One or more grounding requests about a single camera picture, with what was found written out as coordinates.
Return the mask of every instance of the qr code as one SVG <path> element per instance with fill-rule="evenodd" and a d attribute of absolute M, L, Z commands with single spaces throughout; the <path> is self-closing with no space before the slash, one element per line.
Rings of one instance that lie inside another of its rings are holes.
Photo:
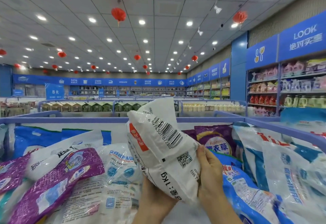
<path fill-rule="evenodd" d="M 182 168 L 185 168 L 186 165 L 188 165 L 190 162 L 192 162 L 192 158 L 189 154 L 189 152 L 185 152 L 184 154 L 177 157 L 178 162 L 180 163 Z"/>

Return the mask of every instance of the hand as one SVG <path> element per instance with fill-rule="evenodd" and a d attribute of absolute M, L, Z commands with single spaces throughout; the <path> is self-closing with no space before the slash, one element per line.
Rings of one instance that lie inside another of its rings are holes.
<path fill-rule="evenodd" d="M 144 177 L 139 209 L 133 224 L 161 223 L 176 203 L 176 199 L 169 197 Z"/>
<path fill-rule="evenodd" d="M 222 164 L 214 154 L 200 145 L 197 157 L 201 165 L 201 178 L 198 189 L 198 198 L 205 208 L 212 199 L 225 196 L 223 192 Z"/>

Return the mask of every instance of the blue pillar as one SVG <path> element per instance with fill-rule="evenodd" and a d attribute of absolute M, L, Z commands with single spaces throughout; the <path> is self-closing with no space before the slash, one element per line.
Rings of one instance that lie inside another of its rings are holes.
<path fill-rule="evenodd" d="M 230 99 L 246 100 L 246 55 L 248 32 L 232 41 L 231 47 L 231 93 Z"/>
<path fill-rule="evenodd" d="M 0 65 L 0 97 L 10 97 L 12 91 L 11 66 Z"/>

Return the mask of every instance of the red label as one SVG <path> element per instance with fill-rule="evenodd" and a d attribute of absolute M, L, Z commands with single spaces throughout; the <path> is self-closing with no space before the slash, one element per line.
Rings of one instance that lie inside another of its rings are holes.
<path fill-rule="evenodd" d="M 139 135 L 135 127 L 132 125 L 132 123 L 129 123 L 129 130 L 131 135 L 137 140 L 139 146 L 141 147 L 142 152 L 147 151 L 148 147 L 145 145 L 144 141 L 141 139 L 141 136 Z"/>

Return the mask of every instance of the person's left hand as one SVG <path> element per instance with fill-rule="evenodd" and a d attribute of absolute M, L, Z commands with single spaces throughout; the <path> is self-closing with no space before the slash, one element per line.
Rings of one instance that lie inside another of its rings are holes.
<path fill-rule="evenodd" d="M 169 197 L 144 177 L 139 209 L 133 224 L 161 223 L 176 203 L 176 199 Z"/>

